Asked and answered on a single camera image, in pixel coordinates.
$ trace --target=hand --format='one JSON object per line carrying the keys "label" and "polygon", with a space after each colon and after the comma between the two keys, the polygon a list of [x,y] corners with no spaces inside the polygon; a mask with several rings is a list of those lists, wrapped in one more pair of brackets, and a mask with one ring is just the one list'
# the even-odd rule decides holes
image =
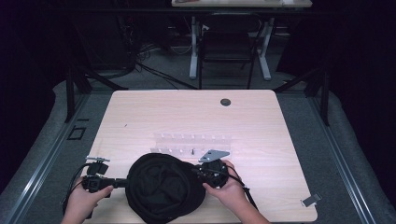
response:
{"label": "hand", "polygon": [[[229,161],[223,162],[228,166],[228,173],[238,177],[234,170],[233,164]],[[246,198],[241,184],[232,178],[228,178],[227,183],[221,189],[213,189],[206,183],[204,183],[204,188],[209,194],[218,198],[221,203],[223,203],[228,208],[232,208],[233,205],[237,203],[248,203],[248,199]]]}
{"label": "hand", "polygon": [[114,189],[110,185],[95,193],[89,193],[82,187],[81,181],[82,177],[77,180],[78,184],[69,197],[64,219],[62,220],[63,224],[82,223],[90,215],[93,208],[98,205],[97,203]]}
{"label": "hand", "polygon": [[[228,173],[235,177],[233,164],[223,161],[228,166]],[[227,183],[221,189],[213,189],[208,184],[203,184],[207,193],[218,198],[224,206],[229,208],[244,224],[268,224],[270,223],[247,199],[242,185],[228,178]]]}

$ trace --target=chair leg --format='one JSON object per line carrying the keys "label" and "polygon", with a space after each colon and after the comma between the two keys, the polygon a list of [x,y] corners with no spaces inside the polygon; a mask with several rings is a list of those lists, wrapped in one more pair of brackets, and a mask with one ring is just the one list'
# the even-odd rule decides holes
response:
{"label": "chair leg", "polygon": [[251,60],[250,70],[248,72],[247,90],[250,90],[251,77],[253,76],[254,60],[255,60],[255,58],[253,58],[253,60]]}
{"label": "chair leg", "polygon": [[199,90],[202,89],[202,60],[198,57]]}

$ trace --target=metal bracket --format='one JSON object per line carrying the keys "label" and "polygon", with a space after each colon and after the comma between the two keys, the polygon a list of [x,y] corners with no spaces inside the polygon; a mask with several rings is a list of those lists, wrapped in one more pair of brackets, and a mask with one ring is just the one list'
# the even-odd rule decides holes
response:
{"label": "metal bracket", "polygon": [[305,207],[310,206],[311,204],[316,205],[318,201],[320,201],[322,199],[322,197],[316,193],[314,195],[312,195],[311,197],[301,201],[301,204]]}
{"label": "metal bracket", "polygon": [[210,162],[210,161],[215,161],[220,158],[226,157],[230,155],[230,152],[227,151],[218,151],[214,149],[209,149],[206,154],[199,159],[199,162]]}
{"label": "metal bracket", "polygon": [[110,160],[105,159],[105,158],[90,157],[90,156],[87,156],[87,157],[85,158],[85,160],[98,161],[98,162],[110,161]]}

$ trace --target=black curtain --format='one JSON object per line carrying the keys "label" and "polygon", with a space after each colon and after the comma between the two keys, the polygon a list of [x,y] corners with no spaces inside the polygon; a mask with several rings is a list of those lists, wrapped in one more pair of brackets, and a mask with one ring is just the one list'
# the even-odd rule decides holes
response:
{"label": "black curtain", "polygon": [[52,88],[64,80],[65,65],[51,47],[47,22],[35,1],[2,1],[0,10],[3,191],[50,115]]}
{"label": "black curtain", "polygon": [[330,89],[340,99],[382,189],[396,205],[396,14],[385,1],[314,1],[322,9],[341,8],[341,21],[303,20],[291,34],[277,71],[301,76],[321,64],[341,27],[347,42],[331,62]]}

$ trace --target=black hat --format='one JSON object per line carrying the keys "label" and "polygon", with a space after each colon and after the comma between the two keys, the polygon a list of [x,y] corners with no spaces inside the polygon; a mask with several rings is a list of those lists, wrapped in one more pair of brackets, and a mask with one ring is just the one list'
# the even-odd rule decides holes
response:
{"label": "black hat", "polygon": [[128,204],[147,223],[161,224],[194,211],[205,198],[195,166],[173,156],[149,153],[128,174]]}

